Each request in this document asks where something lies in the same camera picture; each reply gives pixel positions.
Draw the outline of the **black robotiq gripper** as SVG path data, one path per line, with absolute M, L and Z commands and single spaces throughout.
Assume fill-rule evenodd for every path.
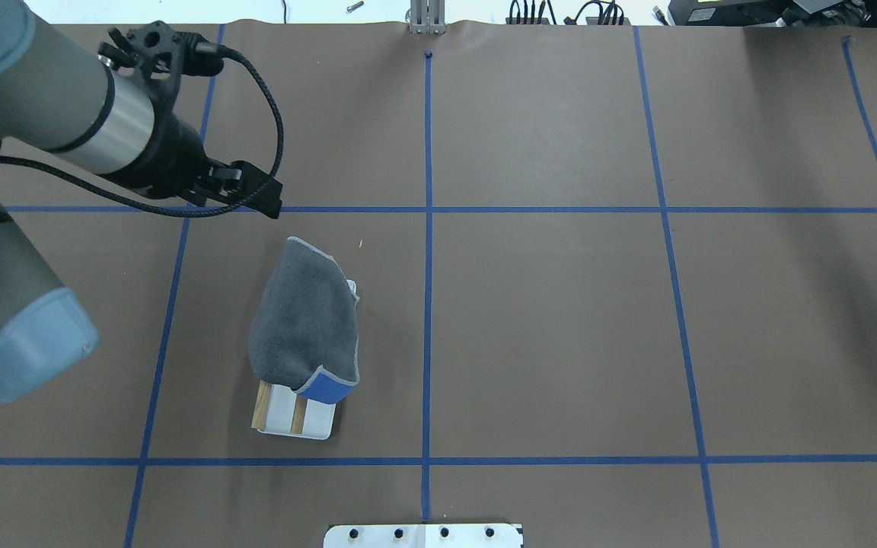
M 154 107 L 149 127 L 139 155 L 107 175 L 111 183 L 146 199 L 164 200 L 180 196 L 199 180 L 199 194 L 206 198 L 271 219 L 281 215 L 283 185 L 271 174 L 247 161 L 209 167 L 198 132 L 167 109 Z

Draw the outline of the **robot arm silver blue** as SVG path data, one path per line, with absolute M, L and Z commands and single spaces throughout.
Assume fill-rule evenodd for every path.
M 243 55 L 154 21 L 112 28 L 84 48 L 22 1 L 0 1 L 0 166 L 66 181 L 167 218 L 248 208 L 278 218 L 281 113 Z M 185 77 L 216 76 L 227 60 L 250 73 L 277 127 L 272 167 L 226 164 L 175 114 Z M 27 395 L 88 357 L 100 333 L 76 293 L 0 201 L 0 402 Z

